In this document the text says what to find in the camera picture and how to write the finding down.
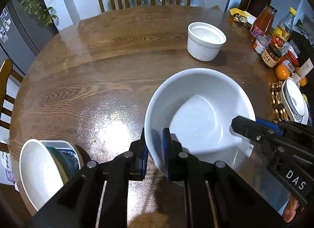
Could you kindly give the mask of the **person's right hand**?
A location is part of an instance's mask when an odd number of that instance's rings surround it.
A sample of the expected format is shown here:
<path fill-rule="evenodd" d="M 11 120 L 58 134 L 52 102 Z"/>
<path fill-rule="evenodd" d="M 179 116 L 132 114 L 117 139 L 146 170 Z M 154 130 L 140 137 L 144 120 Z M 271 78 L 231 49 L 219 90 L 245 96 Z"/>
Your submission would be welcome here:
<path fill-rule="evenodd" d="M 298 209 L 299 205 L 300 204 L 298 203 L 297 198 L 295 198 L 295 196 L 293 196 L 291 194 L 291 196 L 287 202 L 287 205 L 283 211 L 283 214 L 282 214 L 282 217 L 286 223 L 289 223 L 293 220 L 294 216 L 297 213 L 297 209 Z"/>

